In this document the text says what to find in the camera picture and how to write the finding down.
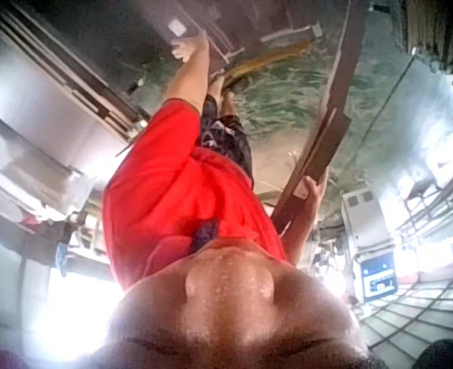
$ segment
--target wooden plank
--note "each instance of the wooden plank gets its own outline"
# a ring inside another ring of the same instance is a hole
[[[303,200],[293,195],[301,178],[309,175],[317,181],[321,177],[348,130],[351,120],[344,115],[344,107],[349,85],[358,63],[367,11],[366,0],[348,1],[345,25],[328,87],[322,100],[315,134],[308,136],[295,169],[271,216],[278,233],[282,233],[295,214],[301,210]]]

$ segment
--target red shirt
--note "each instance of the red shirt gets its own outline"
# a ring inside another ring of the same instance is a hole
[[[197,111],[169,101],[153,117],[103,194],[103,228],[112,271],[130,288],[189,255],[205,220],[219,220],[218,237],[257,242],[286,260],[281,239],[243,170],[198,148]]]

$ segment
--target patterned shorts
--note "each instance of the patterned shorts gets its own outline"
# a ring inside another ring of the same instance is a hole
[[[218,105],[210,95],[205,97],[201,116],[201,135],[196,145],[210,148],[233,160],[250,177],[253,187],[250,144],[243,132],[240,118],[237,115],[218,118]]]

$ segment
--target man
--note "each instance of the man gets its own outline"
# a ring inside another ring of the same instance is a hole
[[[209,88],[214,101],[204,103],[207,35],[177,42],[173,53],[185,63],[105,190],[108,255],[126,295],[91,362],[160,368],[381,365],[368,354],[349,309],[295,267],[326,178],[321,184],[305,179],[305,209],[279,237],[251,191],[245,135],[231,106],[225,111],[231,96],[222,102],[230,118],[207,124],[206,112],[199,123],[204,106],[214,108],[221,100],[219,79]]]

